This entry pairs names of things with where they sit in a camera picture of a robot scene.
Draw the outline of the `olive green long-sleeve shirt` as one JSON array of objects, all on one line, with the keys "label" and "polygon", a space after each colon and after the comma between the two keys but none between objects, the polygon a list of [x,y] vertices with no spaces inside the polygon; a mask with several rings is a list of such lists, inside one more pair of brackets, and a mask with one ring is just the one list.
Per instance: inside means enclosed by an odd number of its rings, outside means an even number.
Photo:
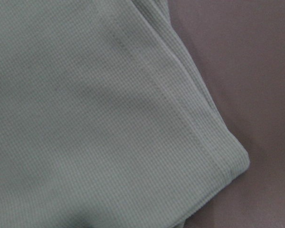
[{"label": "olive green long-sleeve shirt", "polygon": [[245,172],[165,0],[0,0],[0,228],[181,228]]}]

